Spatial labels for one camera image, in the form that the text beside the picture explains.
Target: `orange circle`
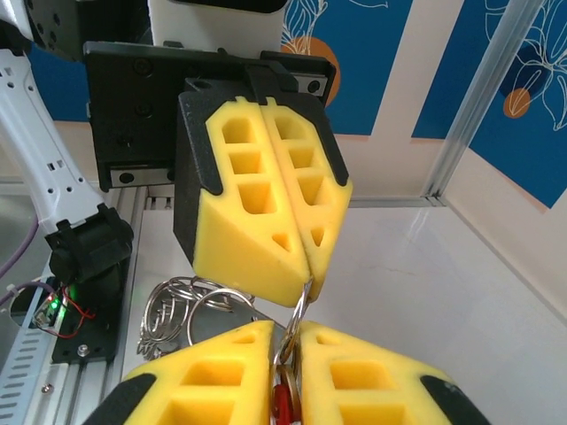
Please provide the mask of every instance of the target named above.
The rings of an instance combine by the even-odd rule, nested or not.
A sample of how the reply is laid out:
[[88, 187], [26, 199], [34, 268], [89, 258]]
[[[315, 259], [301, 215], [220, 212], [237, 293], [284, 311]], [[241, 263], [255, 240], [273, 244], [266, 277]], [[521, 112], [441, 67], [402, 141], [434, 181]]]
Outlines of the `orange circle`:
[[526, 89], [515, 89], [504, 100], [504, 115], [508, 118], [520, 118], [530, 109], [530, 92]]
[[[293, 40], [292, 43], [295, 45], [303, 45], [302, 40], [301, 41]], [[331, 62], [335, 66], [335, 68], [337, 68], [337, 73], [335, 74], [335, 80], [330, 88], [329, 98], [327, 99], [327, 105], [329, 105], [337, 95], [338, 88], [340, 86], [340, 66], [338, 65], [338, 59], [335, 56], [335, 53], [333, 53], [333, 50], [330, 49], [329, 45], [323, 40], [319, 40], [318, 38], [311, 37], [309, 41], [309, 48], [311, 50], [310, 52], [311, 56], [320, 56], [322, 58], [325, 58], [329, 62]], [[283, 45], [282, 51], [285, 53], [294, 53], [294, 51], [290, 47], [290, 44]]]

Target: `white table surface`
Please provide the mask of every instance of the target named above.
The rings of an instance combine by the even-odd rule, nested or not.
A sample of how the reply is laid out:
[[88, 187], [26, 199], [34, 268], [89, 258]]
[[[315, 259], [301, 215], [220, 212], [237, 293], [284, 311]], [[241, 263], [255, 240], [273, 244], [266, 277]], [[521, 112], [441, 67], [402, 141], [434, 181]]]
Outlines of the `white table surface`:
[[[158, 282], [191, 274], [173, 212], [145, 211], [124, 374]], [[291, 311], [257, 300], [282, 323]], [[567, 423], [567, 328], [449, 208], [349, 210], [307, 319], [447, 371], [494, 424]]]

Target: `yellow foam gripper pad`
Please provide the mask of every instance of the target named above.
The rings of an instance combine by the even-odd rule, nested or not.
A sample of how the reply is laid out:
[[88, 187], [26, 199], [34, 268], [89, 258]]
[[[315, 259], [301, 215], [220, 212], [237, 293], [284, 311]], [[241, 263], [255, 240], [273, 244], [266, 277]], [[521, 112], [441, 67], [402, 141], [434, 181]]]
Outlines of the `yellow foam gripper pad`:
[[489, 423], [433, 367], [318, 323], [300, 332], [303, 425]]
[[198, 275], [285, 306], [313, 276], [316, 299], [352, 193], [322, 105], [290, 96], [307, 119], [218, 84], [180, 95], [175, 235]]
[[127, 425], [269, 424], [274, 323], [256, 321], [146, 363], [155, 381]]

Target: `white wall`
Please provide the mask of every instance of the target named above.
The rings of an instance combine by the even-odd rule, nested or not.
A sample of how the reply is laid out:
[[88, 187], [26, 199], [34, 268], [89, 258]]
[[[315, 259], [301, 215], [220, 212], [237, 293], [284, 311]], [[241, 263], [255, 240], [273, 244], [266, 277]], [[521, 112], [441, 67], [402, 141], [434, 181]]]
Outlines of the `white wall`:
[[[56, 122], [67, 149], [77, 162], [87, 180], [97, 181], [97, 163], [92, 143], [90, 125], [84, 122]], [[0, 179], [19, 179], [19, 172], [2, 150], [0, 143]]]
[[567, 316], [567, 191], [551, 209], [468, 149], [447, 201]]

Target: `floral line drawing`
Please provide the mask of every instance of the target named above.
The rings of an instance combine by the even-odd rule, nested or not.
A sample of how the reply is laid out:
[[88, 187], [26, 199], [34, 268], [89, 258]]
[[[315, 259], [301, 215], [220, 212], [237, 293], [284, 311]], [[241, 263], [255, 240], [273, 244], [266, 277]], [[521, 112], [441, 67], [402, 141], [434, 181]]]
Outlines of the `floral line drawing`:
[[[385, 0], [348, 0], [349, 3], [366, 9], [388, 8]], [[311, 54], [311, 38], [317, 20], [327, 10], [325, 0], [291, 0], [283, 20], [282, 45], [291, 53]]]
[[[485, 0], [485, 31], [490, 41], [506, 6]], [[546, 0], [516, 54], [500, 92], [510, 118], [524, 115], [541, 99], [553, 130], [567, 127], [567, 1]]]

